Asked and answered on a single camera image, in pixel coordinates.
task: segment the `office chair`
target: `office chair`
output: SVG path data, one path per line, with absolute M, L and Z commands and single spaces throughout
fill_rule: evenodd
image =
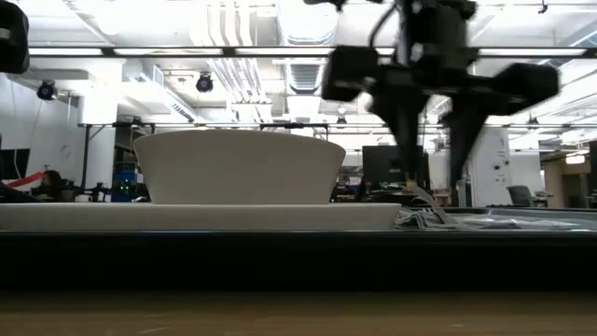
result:
M 533 194 L 527 186 L 506 187 L 515 206 L 534 207 Z

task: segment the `desk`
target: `desk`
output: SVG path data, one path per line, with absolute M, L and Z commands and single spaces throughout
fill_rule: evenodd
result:
M 5 336 L 593 336 L 594 294 L 0 295 Z

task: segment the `white bowl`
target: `white bowl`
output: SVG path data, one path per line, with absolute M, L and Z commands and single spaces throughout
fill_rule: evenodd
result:
M 323 140 L 239 130 L 153 134 L 134 149 L 159 204 L 326 204 L 345 155 Z

